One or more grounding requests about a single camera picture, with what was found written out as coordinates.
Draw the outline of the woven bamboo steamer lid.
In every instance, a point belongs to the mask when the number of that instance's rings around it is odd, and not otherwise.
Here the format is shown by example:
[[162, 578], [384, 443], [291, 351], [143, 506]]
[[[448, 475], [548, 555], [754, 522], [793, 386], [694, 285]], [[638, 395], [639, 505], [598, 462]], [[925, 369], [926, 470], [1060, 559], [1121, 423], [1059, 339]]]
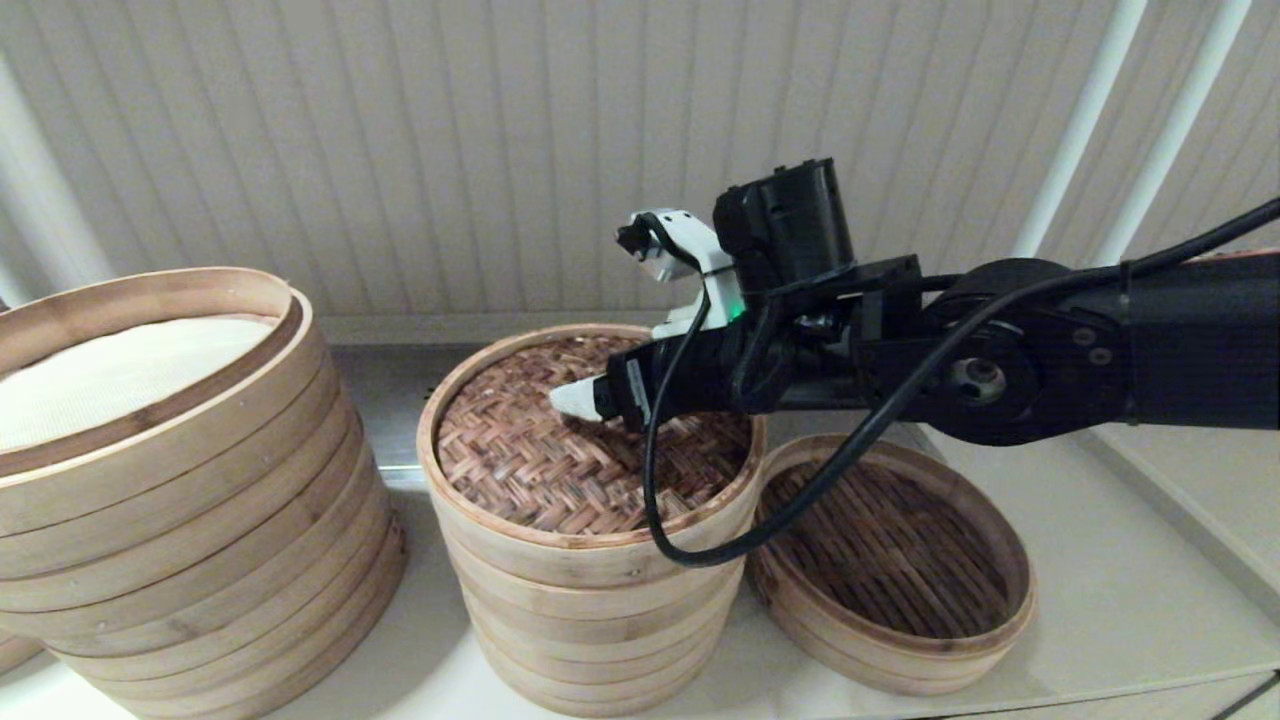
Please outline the woven bamboo steamer lid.
[[[649, 341], [645, 327], [558, 325], [497, 341], [434, 391], [419, 456], [442, 527], [489, 565], [547, 585], [658, 582], [680, 566], [644, 518], [645, 439], [621, 420], [556, 411], [558, 386], [600, 374]], [[765, 423], [698, 413], [660, 427], [654, 470], [663, 527], [686, 550], [740, 533], [754, 507]]]

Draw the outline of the medium bamboo steamer stack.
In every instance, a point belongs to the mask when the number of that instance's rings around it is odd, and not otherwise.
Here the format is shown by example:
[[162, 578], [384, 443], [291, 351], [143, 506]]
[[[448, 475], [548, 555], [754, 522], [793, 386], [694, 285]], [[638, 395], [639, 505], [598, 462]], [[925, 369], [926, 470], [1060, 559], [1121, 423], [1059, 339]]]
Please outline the medium bamboo steamer stack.
[[654, 707], [708, 665], [745, 562], [607, 589], [545, 585], [443, 530], [477, 643], [498, 676], [545, 708], [616, 717]]

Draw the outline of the small bamboo steamer basket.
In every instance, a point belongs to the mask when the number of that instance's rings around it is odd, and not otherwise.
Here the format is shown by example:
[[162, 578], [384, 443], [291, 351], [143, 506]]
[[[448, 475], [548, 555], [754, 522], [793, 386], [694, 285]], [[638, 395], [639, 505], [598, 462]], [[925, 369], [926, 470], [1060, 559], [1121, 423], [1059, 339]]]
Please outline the small bamboo steamer basket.
[[748, 574], [792, 642], [895, 694], [974, 684], [1019, 642], [1038, 602], [1021, 538], [987, 495], [886, 442], [753, 551]]

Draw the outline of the large bamboo steamer stack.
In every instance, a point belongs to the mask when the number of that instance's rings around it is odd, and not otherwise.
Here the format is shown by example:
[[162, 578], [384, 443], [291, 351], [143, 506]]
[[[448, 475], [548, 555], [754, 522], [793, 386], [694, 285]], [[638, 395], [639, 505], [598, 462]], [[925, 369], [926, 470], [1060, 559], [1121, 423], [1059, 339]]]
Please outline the large bamboo steamer stack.
[[316, 685], [408, 552], [308, 300], [264, 272], [155, 272], [0, 313], [0, 373], [137, 325], [274, 324], [195, 384], [0, 452], [0, 630], [143, 720], [252, 720]]

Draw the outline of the white cloth steamer liner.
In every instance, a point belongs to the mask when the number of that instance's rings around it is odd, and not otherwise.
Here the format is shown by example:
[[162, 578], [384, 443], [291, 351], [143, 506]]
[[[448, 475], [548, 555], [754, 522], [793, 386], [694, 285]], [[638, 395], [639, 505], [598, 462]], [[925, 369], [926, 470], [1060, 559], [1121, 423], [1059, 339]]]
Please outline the white cloth steamer liner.
[[123, 418], [228, 366], [273, 331], [257, 316], [137, 325], [0, 373], [0, 452]]

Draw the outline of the stainless steel vented plate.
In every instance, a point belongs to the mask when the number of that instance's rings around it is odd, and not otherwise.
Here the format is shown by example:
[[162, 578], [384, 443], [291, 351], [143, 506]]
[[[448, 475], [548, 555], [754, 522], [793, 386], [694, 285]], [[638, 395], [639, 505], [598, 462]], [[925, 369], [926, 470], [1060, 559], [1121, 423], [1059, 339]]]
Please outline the stainless steel vented plate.
[[[416, 450], [420, 416], [434, 389], [463, 360], [485, 345], [337, 345], [332, 354], [355, 401], [374, 456], [387, 483], [396, 488], [421, 484]], [[777, 413], [765, 419], [765, 450], [813, 434], [846, 434], [863, 411]], [[881, 437], [927, 454], [933, 446], [906, 425]]]

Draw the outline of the white metal pole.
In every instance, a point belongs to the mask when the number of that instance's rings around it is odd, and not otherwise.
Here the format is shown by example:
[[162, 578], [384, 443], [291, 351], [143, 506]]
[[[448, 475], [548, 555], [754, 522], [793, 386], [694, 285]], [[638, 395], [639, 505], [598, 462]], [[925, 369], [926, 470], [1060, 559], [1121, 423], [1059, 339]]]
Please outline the white metal pole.
[[1196, 49], [1189, 73], [1164, 119], [1134, 183], [1123, 196], [1107, 232], [1098, 242], [1091, 263], [1111, 265], [1124, 258], [1137, 236], [1140, 223], [1167, 179], [1178, 154], [1190, 133], [1197, 117], [1228, 59], [1236, 36], [1253, 5], [1253, 0], [1213, 0], [1213, 22]]
[[1011, 256], [1034, 258], [1042, 250], [1117, 82], [1147, 4], [1148, 0], [1116, 0], [1036, 201], [1021, 223]]

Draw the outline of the white round pillar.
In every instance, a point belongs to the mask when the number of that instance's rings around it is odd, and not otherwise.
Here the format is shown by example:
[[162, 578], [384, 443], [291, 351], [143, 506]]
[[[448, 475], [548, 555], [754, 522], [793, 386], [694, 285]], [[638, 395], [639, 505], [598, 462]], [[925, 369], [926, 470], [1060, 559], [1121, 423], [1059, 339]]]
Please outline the white round pillar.
[[1, 51], [0, 199], [51, 291], [116, 277]]

